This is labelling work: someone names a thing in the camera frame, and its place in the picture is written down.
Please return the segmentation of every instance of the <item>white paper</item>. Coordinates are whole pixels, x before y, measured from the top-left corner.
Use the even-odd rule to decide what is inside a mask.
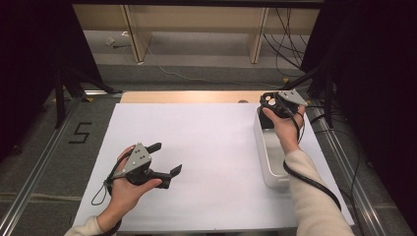
[[[271,189],[263,179],[254,134],[256,103],[117,104],[91,174],[75,225],[107,206],[90,204],[117,156],[128,146],[162,143],[150,168],[169,172],[182,164],[168,190],[154,189],[124,218],[120,231],[137,233],[270,230],[295,227],[288,187]],[[339,197],[312,127],[301,148]]]

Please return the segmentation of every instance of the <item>wrist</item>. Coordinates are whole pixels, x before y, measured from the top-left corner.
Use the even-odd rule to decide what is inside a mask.
[[[98,217],[97,223],[102,232],[111,230],[117,222],[119,222],[126,213],[114,209],[109,205]]]
[[[280,140],[280,143],[285,154],[288,154],[295,149],[300,149],[298,142],[295,141]]]

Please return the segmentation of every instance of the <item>cable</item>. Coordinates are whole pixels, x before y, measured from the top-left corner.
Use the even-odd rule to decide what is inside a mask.
[[[275,54],[275,69],[282,76],[286,76],[286,77],[300,77],[300,76],[296,76],[296,75],[287,75],[287,74],[283,73],[281,70],[279,70],[279,67],[278,67],[278,54]]]
[[[279,12],[278,12],[278,9],[277,9],[277,8],[275,8],[275,11],[276,11],[276,14],[278,15],[279,21],[281,22],[282,28],[284,29],[284,37],[287,35],[287,37],[288,37],[288,39],[289,39],[289,42],[290,42],[290,45],[291,45],[291,48],[292,48],[292,53],[293,53],[293,55],[294,55],[294,58],[295,58],[295,60],[296,60],[296,62],[297,62],[297,64],[298,64],[298,67],[300,67],[300,63],[299,63],[299,62],[298,62],[298,60],[297,60],[297,56],[295,55],[295,52],[297,52],[297,55],[298,55],[298,57],[300,58],[301,62],[302,62],[303,60],[302,60],[302,57],[300,56],[300,54],[298,53],[298,50],[297,50],[297,48],[295,47],[294,42],[293,42],[293,41],[292,41],[292,39],[291,39],[291,32],[290,32],[290,26],[289,26],[290,19],[291,19],[291,8],[287,8],[287,24],[286,24],[286,26],[284,25],[284,22],[283,22],[283,20],[282,20],[282,18],[281,18],[281,16],[280,16],[280,14],[279,14]]]
[[[315,134],[321,134],[321,133],[327,133],[327,132],[338,132],[340,134],[343,134],[346,137],[348,137],[353,143],[355,143],[355,146],[357,147],[358,158],[357,158],[355,170],[353,172],[352,182],[350,183],[350,187],[349,187],[350,195],[348,197],[349,197],[349,200],[351,199],[352,207],[353,207],[353,210],[354,210],[354,213],[355,213],[355,217],[356,217],[356,221],[358,223],[359,230],[361,231],[362,235],[365,235],[364,231],[363,231],[361,221],[359,220],[359,216],[356,212],[356,205],[354,204],[355,202],[354,202],[354,197],[353,197],[353,189],[354,189],[354,185],[355,185],[355,182],[356,182],[356,176],[357,176],[357,173],[358,173],[358,170],[359,170],[359,164],[360,164],[360,160],[361,160],[361,151],[360,151],[358,145],[356,144],[355,139],[353,137],[351,137],[349,134],[347,134],[346,132],[339,131],[339,130],[323,130],[323,131],[315,132]]]
[[[128,48],[128,47],[131,47],[132,45],[113,45],[112,47],[113,47],[113,49],[116,49],[116,48],[124,48],[123,49],[123,58],[125,58],[125,60],[127,61],[127,62],[134,62],[134,61],[132,61],[132,60],[130,60],[130,59],[128,59],[127,57],[126,57],[126,49]]]
[[[311,106],[311,105],[309,105],[306,108],[325,108],[325,107],[324,106]]]
[[[289,116],[289,118],[291,119],[292,123],[294,123],[295,128],[297,129],[297,142],[300,143],[300,127],[297,124],[297,121],[294,119],[294,114],[292,113],[292,111],[286,107],[284,105],[284,103],[281,101],[281,99],[276,97],[276,93],[273,94],[273,99],[275,100],[275,102],[279,103],[279,105],[285,109],[285,113]]]
[[[304,42],[304,45],[306,45],[306,46],[307,46],[307,42],[304,40],[304,38],[303,38],[303,36],[302,36],[302,35],[300,35],[300,38],[301,38],[301,40]]]
[[[278,50],[276,50],[275,47],[272,46],[272,44],[269,42],[269,40],[267,39],[267,37],[265,35],[264,35],[264,38],[267,41],[267,43],[269,44],[269,46],[272,48],[272,50],[274,50],[280,57],[282,57],[282,59],[284,59],[285,61],[287,61],[289,64],[291,64],[295,68],[300,69],[299,66],[297,66],[295,63],[293,63],[288,58],[286,58],[284,55],[282,55]]]
[[[298,112],[298,111],[297,111],[297,114],[299,114],[301,116],[301,119],[303,119],[303,125],[302,125],[302,127],[303,127],[303,133],[301,133],[301,137],[298,139],[298,144],[300,144],[301,140],[303,139],[304,131],[306,130],[306,127],[305,127],[304,116],[300,112]]]
[[[139,38],[141,39],[141,41],[147,46],[147,50],[148,50],[148,52],[150,53],[150,55],[151,56],[153,56],[153,57],[155,57],[155,55],[153,54],[153,52],[150,50],[150,48],[148,47],[148,44],[144,41],[144,39],[141,37],[141,35],[139,34]],[[268,44],[272,47],[272,49],[274,49],[273,48],[273,46],[269,43],[269,41],[268,41],[268,39],[266,38],[266,40],[267,40],[267,42],[268,42]],[[293,62],[291,62],[291,61],[289,61],[288,59],[287,59],[287,61],[290,63],[290,64],[292,64],[293,66],[295,66],[297,69],[300,69],[299,67],[297,67],[297,65],[295,65]],[[232,84],[232,85],[240,85],[240,86],[265,86],[265,87],[271,87],[271,88],[274,88],[274,89],[282,89],[282,87],[279,87],[279,86],[273,86],[273,85],[269,85],[269,84],[264,84],[264,83],[239,83],[239,82],[230,82],[230,81],[221,81],[221,82],[215,82],[215,81],[209,81],[209,80],[206,80],[206,79],[201,79],[201,78],[189,78],[189,77],[185,77],[185,76],[182,76],[182,75],[180,75],[180,74],[177,74],[177,73],[175,73],[175,72],[168,72],[168,71],[166,71],[165,69],[163,69],[162,68],[162,66],[160,66],[160,65],[157,65],[157,67],[159,68],[159,70],[160,71],[162,71],[163,73],[165,73],[165,74],[167,74],[167,75],[173,75],[173,76],[176,76],[176,77],[179,77],[179,78],[181,78],[181,79],[184,79],[184,80],[188,80],[188,81],[201,81],[201,82],[207,82],[207,83],[212,83],[212,84]]]
[[[288,172],[288,174],[294,176],[295,178],[297,178],[297,179],[305,182],[306,184],[309,184],[309,185],[311,185],[311,186],[319,189],[323,193],[327,194],[334,201],[334,203],[337,205],[337,207],[341,210],[340,202],[339,202],[337,196],[332,191],[330,191],[328,188],[326,188],[321,183],[319,183],[319,182],[317,182],[315,180],[312,180],[312,179],[310,179],[310,178],[308,178],[308,177],[306,177],[304,175],[301,175],[298,172],[296,172],[295,170],[289,168],[288,165],[286,164],[285,160],[284,160],[283,166],[284,166],[284,170],[286,172]]]
[[[107,178],[104,180],[104,182],[103,182],[103,184],[101,185],[101,188],[98,190],[98,192],[94,195],[94,197],[92,198],[92,200],[91,200],[91,204],[93,205],[93,206],[98,206],[98,205],[101,205],[103,202],[104,202],[104,200],[105,200],[105,197],[107,196],[107,190],[105,189],[106,187],[109,187],[109,186],[111,186],[111,184],[112,184],[112,182],[113,182],[113,175],[114,175],[114,172],[116,172],[116,169],[117,169],[117,167],[119,167],[119,165],[120,165],[120,163],[126,158],[126,157],[128,157],[128,156],[130,156],[131,154],[132,154],[132,149],[130,150],[130,151],[128,151],[128,152],[126,152],[124,155],[122,155],[122,157],[120,157],[118,160],[117,160],[117,162],[116,162],[116,164],[113,166],[113,169],[110,171],[110,174],[107,176]],[[98,196],[98,194],[102,191],[104,189],[104,197],[102,198],[102,200],[101,200],[101,202],[99,202],[98,204],[95,204],[94,203],[94,200],[95,200],[95,198],[97,198],[97,196]]]
[[[289,48],[289,47],[284,46],[284,45],[282,44],[282,41],[283,41],[284,37],[282,38],[281,42],[278,42],[278,41],[276,41],[276,39],[275,39],[275,37],[273,36],[273,34],[270,34],[269,36],[270,36],[270,37],[273,39],[273,41],[275,41],[275,42],[276,42],[276,44],[278,44],[280,47],[285,48],[285,49],[290,50],[290,51],[294,51],[294,50],[295,50],[294,48]],[[298,53],[301,53],[301,54],[305,54],[305,52],[303,52],[303,51],[298,51],[298,50],[297,50],[297,52],[298,52]]]
[[[326,116],[325,114],[321,114],[321,115],[319,115],[319,116],[317,116],[317,117],[313,118],[313,119],[310,121],[310,124],[315,123],[316,121],[318,121],[319,119],[321,119],[321,118],[323,118],[323,117],[325,117],[325,116]]]
[[[358,210],[356,209],[355,199],[352,198],[352,197],[350,197],[349,194],[347,194],[346,192],[344,192],[340,188],[339,188],[339,191],[340,191],[340,193],[342,193],[343,195],[345,195],[346,198],[349,200],[349,202],[352,204],[353,214],[355,215],[355,218],[356,218],[356,222],[358,224],[359,231],[361,232],[361,235],[362,236],[365,236],[365,232],[364,232],[364,229],[362,227],[362,223],[359,220],[359,213],[358,213]]]

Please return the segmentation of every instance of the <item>handheld controller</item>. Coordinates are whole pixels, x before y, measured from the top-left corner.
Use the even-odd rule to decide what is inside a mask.
[[[266,107],[280,118],[290,118],[298,111],[299,105],[307,106],[307,102],[296,90],[265,92],[260,99],[259,117],[262,129],[273,129],[273,123],[262,110]]]
[[[134,149],[126,153],[122,158],[129,157],[129,159],[123,170],[115,173],[113,170],[104,181],[110,195],[113,180],[117,178],[126,178],[131,184],[138,186],[145,184],[150,179],[160,179],[162,180],[162,183],[156,188],[168,189],[171,179],[180,174],[182,165],[173,168],[169,173],[159,173],[151,170],[149,168],[151,164],[150,154],[160,150],[161,147],[161,143],[156,143],[149,147],[144,147],[141,143],[138,143]]]

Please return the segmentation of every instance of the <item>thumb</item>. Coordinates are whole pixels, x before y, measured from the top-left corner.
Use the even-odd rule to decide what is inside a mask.
[[[269,108],[264,107],[262,110],[264,111],[264,114],[273,122],[273,124],[279,122],[279,117],[277,117]]]
[[[141,185],[141,191],[146,193],[147,191],[155,188],[156,186],[160,185],[162,183],[162,180],[160,179],[150,179],[145,184]]]

